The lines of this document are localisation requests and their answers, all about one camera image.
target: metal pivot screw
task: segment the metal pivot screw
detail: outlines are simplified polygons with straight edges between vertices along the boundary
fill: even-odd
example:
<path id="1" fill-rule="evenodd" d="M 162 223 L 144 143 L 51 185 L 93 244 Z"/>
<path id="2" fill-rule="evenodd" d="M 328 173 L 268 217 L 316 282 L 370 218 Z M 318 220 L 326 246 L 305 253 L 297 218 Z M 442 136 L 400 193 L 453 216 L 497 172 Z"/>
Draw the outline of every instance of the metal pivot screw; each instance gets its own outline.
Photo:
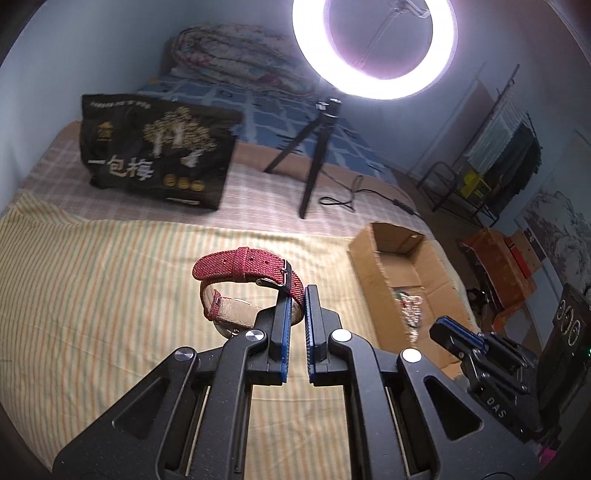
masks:
<path id="1" fill-rule="evenodd" d="M 336 340 L 337 342 L 348 342 L 349 340 L 351 340 L 352 337 L 351 332 L 345 330 L 344 328 L 339 328 L 338 330 L 335 330 L 330 334 L 330 336 L 333 338 L 333 340 Z"/>
<path id="2" fill-rule="evenodd" d="M 259 340 L 263 340 L 265 337 L 265 333 L 260 330 L 248 330 L 244 336 L 249 342 L 258 342 Z"/>
<path id="3" fill-rule="evenodd" d="M 184 346 L 184 347 L 179 348 L 174 353 L 174 359 L 178 360 L 179 362 L 186 362 L 188 360 L 191 360 L 194 355 L 195 355 L 195 352 L 193 352 L 192 348 L 189 348 L 188 346 Z"/>
<path id="4" fill-rule="evenodd" d="M 414 348 L 407 348 L 406 350 L 402 351 L 402 358 L 404 358 L 408 363 L 415 364 L 423 358 L 421 352 Z"/>

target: blue gripper pad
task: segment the blue gripper pad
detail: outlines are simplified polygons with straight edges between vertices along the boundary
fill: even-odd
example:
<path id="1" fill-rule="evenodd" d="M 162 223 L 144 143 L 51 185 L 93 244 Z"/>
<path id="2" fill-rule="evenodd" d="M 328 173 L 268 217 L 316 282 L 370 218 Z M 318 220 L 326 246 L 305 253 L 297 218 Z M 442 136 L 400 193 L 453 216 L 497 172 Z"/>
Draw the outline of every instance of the blue gripper pad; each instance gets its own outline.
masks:
<path id="1" fill-rule="evenodd" d="M 306 357 L 308 360 L 308 380 L 314 382 L 316 376 L 316 366 L 314 364 L 314 332 L 312 331 L 312 315 L 310 308 L 310 296 L 306 295 Z"/>
<path id="2" fill-rule="evenodd" d="M 291 307 L 287 309 L 283 336 L 281 338 L 281 381 L 287 382 L 287 372 L 290 367 L 290 338 L 291 338 Z"/>
<path id="3" fill-rule="evenodd" d="M 454 332 L 459 338 L 461 338 L 466 343 L 468 343 L 468 345 L 470 345 L 472 348 L 476 348 L 476 349 L 480 350 L 481 352 L 486 353 L 487 348 L 486 348 L 486 344 L 484 343 L 484 341 L 478 335 L 476 335 L 475 333 L 472 333 L 470 330 L 465 328 L 460 323 L 457 323 L 452 318 L 449 318 L 447 316 L 439 317 L 436 320 L 436 323 L 441 323 L 441 324 L 445 325 L 452 332 Z"/>

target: ring light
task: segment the ring light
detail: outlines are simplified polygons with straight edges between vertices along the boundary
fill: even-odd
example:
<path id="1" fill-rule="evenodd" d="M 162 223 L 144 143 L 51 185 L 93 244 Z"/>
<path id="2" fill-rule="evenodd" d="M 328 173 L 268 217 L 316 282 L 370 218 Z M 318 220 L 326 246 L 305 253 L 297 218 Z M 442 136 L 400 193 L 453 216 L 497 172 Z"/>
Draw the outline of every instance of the ring light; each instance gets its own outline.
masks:
<path id="1" fill-rule="evenodd" d="M 377 100 L 413 95 L 435 83 L 447 70 L 456 49 L 456 16 L 449 0 L 425 0 L 431 12 L 433 38 L 425 58 L 411 72 L 381 80 L 356 70 L 335 51 L 325 26 L 331 0 L 294 0 L 295 38 L 304 57 L 325 80 L 344 93 Z"/>

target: pink object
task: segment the pink object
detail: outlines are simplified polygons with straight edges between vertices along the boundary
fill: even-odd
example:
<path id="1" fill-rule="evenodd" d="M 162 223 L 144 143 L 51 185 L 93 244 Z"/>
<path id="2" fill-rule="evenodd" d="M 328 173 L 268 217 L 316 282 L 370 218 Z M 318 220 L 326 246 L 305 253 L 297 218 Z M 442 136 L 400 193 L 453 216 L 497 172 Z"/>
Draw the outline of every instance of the pink object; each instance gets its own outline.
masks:
<path id="1" fill-rule="evenodd" d="M 548 465 L 554 459 L 555 456 L 556 450 L 552 450 L 549 448 L 544 449 L 544 451 L 540 455 L 540 465 L 542 466 L 542 468 Z"/>

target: tripod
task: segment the tripod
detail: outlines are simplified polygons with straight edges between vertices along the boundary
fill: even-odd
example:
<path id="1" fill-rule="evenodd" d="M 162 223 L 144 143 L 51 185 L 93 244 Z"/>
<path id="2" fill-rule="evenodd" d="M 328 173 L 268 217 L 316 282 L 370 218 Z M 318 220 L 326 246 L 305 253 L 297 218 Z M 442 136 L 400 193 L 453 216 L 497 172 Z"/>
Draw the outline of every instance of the tripod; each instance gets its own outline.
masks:
<path id="1" fill-rule="evenodd" d="M 306 180 L 306 189 L 304 190 L 304 196 L 301 199 L 300 218 L 306 217 L 312 190 L 314 189 L 316 179 L 318 178 L 320 169 L 326 159 L 326 149 L 329 144 L 330 135 L 335 128 L 336 122 L 339 120 L 340 106 L 341 102 L 336 98 L 328 98 L 326 102 L 319 102 L 316 105 L 316 108 L 319 110 L 318 117 L 306 125 L 297 137 L 295 137 L 290 144 L 285 147 L 283 152 L 277 155 L 275 160 L 273 160 L 264 170 L 265 173 L 272 173 L 273 169 L 275 169 L 286 156 L 292 153 L 317 127 L 320 127 L 314 155 L 312 156 L 312 165 L 310 166 L 310 171 Z"/>

